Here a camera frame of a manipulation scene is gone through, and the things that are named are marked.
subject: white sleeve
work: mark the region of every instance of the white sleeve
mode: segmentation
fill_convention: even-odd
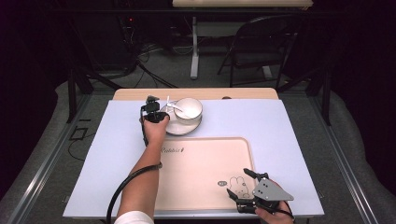
[[[114,224],[154,224],[154,221],[146,213],[132,211],[122,214]]]

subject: tray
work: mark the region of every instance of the tray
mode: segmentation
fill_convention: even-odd
[[[175,138],[163,144],[156,211],[235,209],[230,189],[252,198],[256,181],[248,141],[242,137]]]

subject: gray carpet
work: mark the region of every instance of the gray carpet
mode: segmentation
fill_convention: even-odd
[[[152,51],[142,55],[142,60],[147,69],[166,79],[168,82],[180,88],[190,87],[228,87],[228,69],[225,68],[221,75],[216,75],[219,69],[223,53],[214,49],[213,42],[218,40],[206,40],[201,47],[201,59],[199,77],[190,79],[190,54],[175,54],[163,50]],[[238,74],[247,74],[248,71],[238,71]],[[249,71],[248,78],[257,78],[262,74]],[[154,82],[147,74],[137,68],[131,75],[113,79],[114,82],[126,88],[165,88],[161,83]],[[86,128],[87,135],[94,134],[104,114],[108,100],[114,93],[107,86],[95,80],[92,81],[96,91],[90,96],[90,100],[77,122],[77,128]],[[242,87],[274,87],[275,82],[265,82]],[[305,83],[293,88],[287,93],[279,94],[290,116],[290,121],[296,133],[297,140],[303,152],[308,170],[312,176],[320,200],[325,212],[323,217],[310,219],[310,223],[364,223],[357,205],[350,193],[345,179],[340,173],[339,166],[333,153],[331,140],[323,128],[321,117],[318,116],[317,108],[312,103],[312,98],[306,97],[302,90]],[[47,155],[57,145],[62,129],[67,126],[67,87],[66,84],[57,90],[59,102],[49,126],[37,144],[30,160],[26,163],[19,178],[15,181],[10,191],[0,203],[0,223],[7,223],[12,212],[20,202],[23,193],[35,173],[40,168]],[[342,149],[346,153],[348,161],[359,179],[368,201],[373,205],[375,216],[379,223],[391,223],[395,220],[396,201],[375,179],[374,173],[364,159],[364,147],[361,142],[359,130],[353,119],[347,113],[344,103],[335,94],[331,101],[332,129]],[[44,188],[31,207],[30,213],[25,219],[26,223],[102,223],[100,220],[77,220],[63,218],[66,203],[64,199],[69,196],[78,179],[93,135],[87,136],[80,141],[67,140],[62,144],[62,155],[57,160],[55,167],[46,180]],[[158,220],[157,223],[259,223],[258,220]],[[296,223],[305,223],[305,219],[298,219]]]

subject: white plate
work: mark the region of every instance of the white plate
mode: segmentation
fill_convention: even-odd
[[[167,112],[169,114],[169,123],[166,126],[166,132],[172,135],[186,135],[192,131],[194,131],[201,123],[201,118],[194,124],[183,124],[177,120],[177,117],[174,112],[174,108],[168,107],[168,111],[166,111],[166,106],[161,109],[162,112]]]

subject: table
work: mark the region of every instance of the table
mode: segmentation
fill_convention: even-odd
[[[173,7],[311,7],[311,0],[173,0]],[[198,78],[198,36],[234,35],[242,22],[203,22],[199,25],[196,17],[192,18],[192,61],[191,79]]]
[[[275,90],[207,88],[118,90],[107,106],[78,182],[65,208],[64,217],[101,219],[106,216],[114,190],[128,175],[144,150],[138,118],[139,108],[145,103],[148,95],[155,95],[161,100],[166,100],[167,95],[172,99],[194,97],[201,100],[204,105],[203,121],[188,137],[246,138],[250,143],[255,171],[268,172],[294,196],[295,200],[290,202],[290,206],[295,216],[315,217],[324,214],[286,109],[277,98]],[[224,96],[233,99],[220,100]],[[115,204],[113,216],[117,213],[119,203],[120,201]],[[235,207],[234,211],[156,211],[155,217],[256,216],[239,214]]]

